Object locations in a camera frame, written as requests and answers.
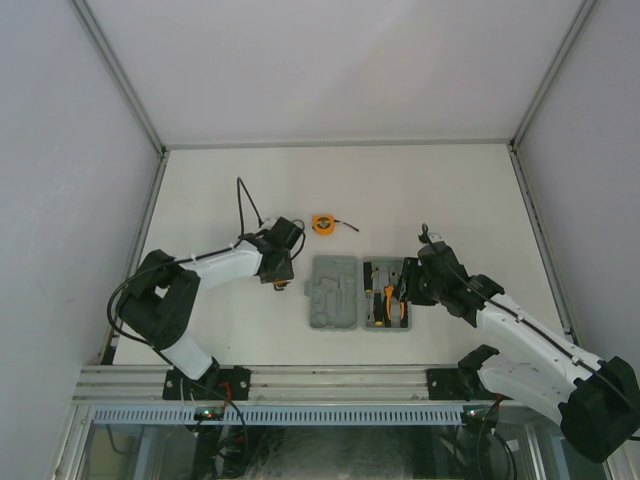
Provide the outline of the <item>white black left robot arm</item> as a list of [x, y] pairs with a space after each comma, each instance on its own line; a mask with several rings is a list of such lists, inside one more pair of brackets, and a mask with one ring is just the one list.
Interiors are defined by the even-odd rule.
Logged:
[[190, 329], [198, 294], [250, 277], [283, 290], [294, 279], [292, 250], [305, 239], [301, 224], [279, 217], [217, 251], [179, 259], [156, 249], [116, 287], [107, 304], [108, 321], [132, 329], [130, 338], [182, 374], [187, 392], [209, 399], [219, 387], [220, 364]]

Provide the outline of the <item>phillips screwdriver black yellow handle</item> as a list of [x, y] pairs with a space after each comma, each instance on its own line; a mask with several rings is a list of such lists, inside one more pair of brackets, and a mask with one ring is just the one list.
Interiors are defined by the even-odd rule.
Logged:
[[363, 263], [363, 287], [365, 292], [365, 315], [366, 319], [371, 318], [371, 295], [373, 291], [373, 268], [370, 261]]

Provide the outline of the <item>flathead screwdriver black yellow handle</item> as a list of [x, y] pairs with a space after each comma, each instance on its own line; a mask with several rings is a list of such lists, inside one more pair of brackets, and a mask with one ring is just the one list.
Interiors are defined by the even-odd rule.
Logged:
[[380, 286], [380, 273], [379, 273], [378, 267], [374, 269], [373, 316], [374, 316], [374, 324], [376, 326], [384, 325], [382, 291]]

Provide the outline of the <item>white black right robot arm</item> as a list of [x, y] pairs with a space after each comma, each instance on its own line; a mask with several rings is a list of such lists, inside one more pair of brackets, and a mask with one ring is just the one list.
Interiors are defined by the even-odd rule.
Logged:
[[557, 425], [593, 463], [605, 462], [639, 430], [639, 383], [633, 367], [605, 360], [555, 333], [524, 311], [490, 277], [467, 273], [438, 235], [420, 235], [421, 249], [404, 260], [399, 298], [441, 306], [484, 342], [458, 363], [468, 397], [501, 395]]

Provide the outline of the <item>grey plastic tool case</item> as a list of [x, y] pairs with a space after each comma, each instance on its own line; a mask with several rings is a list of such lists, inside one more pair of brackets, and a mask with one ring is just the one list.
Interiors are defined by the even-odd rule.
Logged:
[[[363, 287], [363, 263], [370, 261], [373, 268], [373, 291], [371, 295], [371, 318], [365, 315], [365, 292]], [[408, 302], [408, 327], [387, 328], [376, 326], [373, 316], [374, 269], [379, 268], [382, 301], [388, 273], [395, 267], [401, 275], [403, 259], [400, 257], [365, 257], [341, 255], [319, 255], [312, 260], [310, 280], [305, 285], [305, 294], [310, 299], [309, 325], [318, 331], [348, 331], [361, 327], [370, 331], [404, 332], [412, 326], [411, 307]]]

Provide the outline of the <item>hex key set orange holder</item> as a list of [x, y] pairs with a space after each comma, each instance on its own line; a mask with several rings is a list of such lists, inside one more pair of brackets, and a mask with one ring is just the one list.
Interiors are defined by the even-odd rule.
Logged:
[[277, 281], [273, 283], [273, 288], [275, 291], [283, 291], [289, 285], [289, 281]]

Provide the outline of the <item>orange black handled pliers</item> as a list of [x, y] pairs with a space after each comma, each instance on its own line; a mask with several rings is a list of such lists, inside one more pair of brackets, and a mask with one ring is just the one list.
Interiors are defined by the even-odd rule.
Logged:
[[383, 313], [384, 326], [387, 328], [407, 328], [408, 314], [405, 302], [395, 296], [395, 287], [398, 285], [399, 276], [395, 267], [391, 267], [388, 273], [387, 284], [384, 287]]

